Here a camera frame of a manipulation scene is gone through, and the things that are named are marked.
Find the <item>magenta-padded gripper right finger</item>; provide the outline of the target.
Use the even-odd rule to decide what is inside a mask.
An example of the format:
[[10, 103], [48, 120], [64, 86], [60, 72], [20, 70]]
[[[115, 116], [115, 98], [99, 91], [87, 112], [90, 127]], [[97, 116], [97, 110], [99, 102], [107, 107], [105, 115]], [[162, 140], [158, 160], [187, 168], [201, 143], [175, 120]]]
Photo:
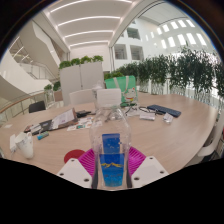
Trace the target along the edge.
[[145, 156], [134, 147], [129, 150], [127, 186], [140, 188], [168, 175], [154, 156]]

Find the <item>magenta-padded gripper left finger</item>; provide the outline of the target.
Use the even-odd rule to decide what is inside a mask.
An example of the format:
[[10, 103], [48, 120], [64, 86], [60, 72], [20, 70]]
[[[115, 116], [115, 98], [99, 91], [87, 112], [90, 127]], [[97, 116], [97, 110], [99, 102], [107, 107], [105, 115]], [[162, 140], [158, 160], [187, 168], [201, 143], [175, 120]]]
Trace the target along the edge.
[[93, 150], [89, 149], [78, 159], [70, 158], [57, 175], [81, 187], [96, 189], [97, 176]]

